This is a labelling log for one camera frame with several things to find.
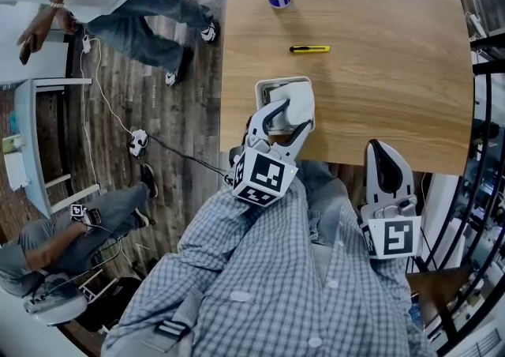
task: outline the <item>white desk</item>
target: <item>white desk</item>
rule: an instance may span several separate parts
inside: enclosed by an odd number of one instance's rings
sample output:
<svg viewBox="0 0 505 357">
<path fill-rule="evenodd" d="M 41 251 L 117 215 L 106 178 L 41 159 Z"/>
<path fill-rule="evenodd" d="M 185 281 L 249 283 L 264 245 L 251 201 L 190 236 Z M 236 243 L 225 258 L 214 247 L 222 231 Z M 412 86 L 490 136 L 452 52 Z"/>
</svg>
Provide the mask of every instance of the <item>white desk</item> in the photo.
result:
<svg viewBox="0 0 505 357">
<path fill-rule="evenodd" d="M 16 123 L 19 134 L 25 139 L 25 145 L 21 148 L 24 157 L 24 166 L 30 183 L 24 188 L 28 200 L 47 218 L 76 201 L 99 191 L 99 185 L 95 184 L 81 192 L 52 205 L 47 196 L 47 189 L 51 186 L 70 179 L 70 175 L 62 176 L 52 182 L 45 182 L 40 164 L 39 142 L 37 140 L 36 121 L 36 93 L 41 91 L 59 90 L 62 85 L 91 84 L 91 79 L 42 79 L 27 80 L 19 86 L 14 93 Z"/>
</svg>

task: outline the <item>bracelet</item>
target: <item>bracelet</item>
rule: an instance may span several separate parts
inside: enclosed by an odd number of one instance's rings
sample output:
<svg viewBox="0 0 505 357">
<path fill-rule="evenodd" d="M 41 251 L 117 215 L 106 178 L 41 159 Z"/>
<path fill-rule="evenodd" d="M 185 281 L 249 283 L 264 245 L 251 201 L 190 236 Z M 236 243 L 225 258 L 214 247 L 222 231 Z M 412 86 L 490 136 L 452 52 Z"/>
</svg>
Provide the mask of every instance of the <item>bracelet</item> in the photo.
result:
<svg viewBox="0 0 505 357">
<path fill-rule="evenodd" d="M 61 8 L 65 7 L 65 5 L 63 3 L 55 3 L 55 2 L 52 2 L 52 1 L 49 1 L 48 5 L 50 7 L 55 8 L 55 9 L 61 9 Z"/>
</svg>

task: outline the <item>blue checkered shirt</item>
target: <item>blue checkered shirt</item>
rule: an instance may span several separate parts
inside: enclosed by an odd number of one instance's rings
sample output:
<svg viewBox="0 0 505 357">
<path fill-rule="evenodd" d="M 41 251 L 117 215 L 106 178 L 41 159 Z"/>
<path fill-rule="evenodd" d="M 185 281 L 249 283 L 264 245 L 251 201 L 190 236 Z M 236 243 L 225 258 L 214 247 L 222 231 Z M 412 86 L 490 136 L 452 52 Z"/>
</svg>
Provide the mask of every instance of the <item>blue checkered shirt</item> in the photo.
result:
<svg viewBox="0 0 505 357">
<path fill-rule="evenodd" d="M 342 206 L 326 280 L 309 238 L 305 188 L 261 209 L 211 197 L 133 297 L 103 350 L 170 320 L 196 287 L 204 298 L 195 356 L 434 355 L 411 321 L 405 259 L 371 261 L 349 201 Z"/>
</svg>

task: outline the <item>yellow box cutter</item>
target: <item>yellow box cutter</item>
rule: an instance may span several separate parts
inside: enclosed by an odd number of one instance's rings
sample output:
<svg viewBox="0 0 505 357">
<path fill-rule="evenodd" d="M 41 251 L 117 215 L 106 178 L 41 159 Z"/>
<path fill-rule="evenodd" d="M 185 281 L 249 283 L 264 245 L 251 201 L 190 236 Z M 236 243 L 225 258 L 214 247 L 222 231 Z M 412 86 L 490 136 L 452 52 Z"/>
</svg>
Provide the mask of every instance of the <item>yellow box cutter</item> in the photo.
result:
<svg viewBox="0 0 505 357">
<path fill-rule="evenodd" d="M 330 52 L 329 45 L 294 45 L 290 47 L 294 54 L 315 54 L 316 52 Z"/>
</svg>

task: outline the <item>wooden floor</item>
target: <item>wooden floor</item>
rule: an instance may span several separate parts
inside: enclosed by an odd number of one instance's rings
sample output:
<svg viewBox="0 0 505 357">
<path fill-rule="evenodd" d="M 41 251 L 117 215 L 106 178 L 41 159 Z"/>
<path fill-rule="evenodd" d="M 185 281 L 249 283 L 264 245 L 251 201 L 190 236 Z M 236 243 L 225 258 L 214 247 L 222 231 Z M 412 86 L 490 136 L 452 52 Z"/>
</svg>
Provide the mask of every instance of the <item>wooden floor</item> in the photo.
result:
<svg viewBox="0 0 505 357">
<path fill-rule="evenodd" d="M 198 0 L 210 6 L 223 24 L 226 0 Z M 505 26 L 504 0 L 476 0 L 477 10 L 484 29 Z M 465 11 L 474 13 L 473 0 L 462 0 Z M 130 61 L 109 47 L 102 46 L 102 61 L 98 80 L 114 112 L 127 129 L 143 128 L 158 136 L 168 145 L 208 163 L 219 164 L 219 111 L 223 42 L 215 46 L 204 44 L 195 30 L 162 18 L 150 18 L 155 32 L 195 50 L 189 74 L 183 83 L 174 88 L 165 86 L 162 70 Z M 72 64 L 73 76 L 80 76 L 78 42 Z M 99 63 L 97 42 L 92 43 L 91 54 L 83 58 L 86 77 L 95 79 Z M 126 188 L 139 180 L 138 166 L 150 163 L 159 186 L 159 197 L 149 204 L 154 227 L 133 232 L 124 240 L 125 253 L 138 261 L 141 269 L 152 258 L 174 252 L 178 240 L 200 206 L 219 188 L 219 177 L 199 164 L 181 159 L 151 141 L 140 161 L 129 156 L 129 135 L 121 129 L 110 114 L 96 82 L 84 90 L 86 116 L 83 117 L 80 87 L 67 89 L 64 117 L 69 161 L 73 175 L 73 188 L 81 190 L 94 182 L 88 154 L 88 143 L 83 131 L 83 121 L 88 128 L 96 177 L 103 190 Z M 56 100 L 54 95 L 38 99 L 39 145 L 43 157 L 46 180 L 61 174 L 58 143 L 55 139 Z M 9 113 L 13 110 L 13 93 L 0 92 L 0 130 L 2 136 L 11 133 Z M 335 165 L 333 171 L 348 187 L 353 204 L 363 198 L 362 167 Z M 66 195 L 64 186 L 51 189 L 50 196 L 57 201 Z M 16 238 L 27 221 L 40 218 L 28 203 L 24 193 L 9 189 L 6 171 L 0 164 L 0 242 Z M 108 265 L 111 275 L 132 275 L 127 260 L 121 256 Z"/>
</svg>

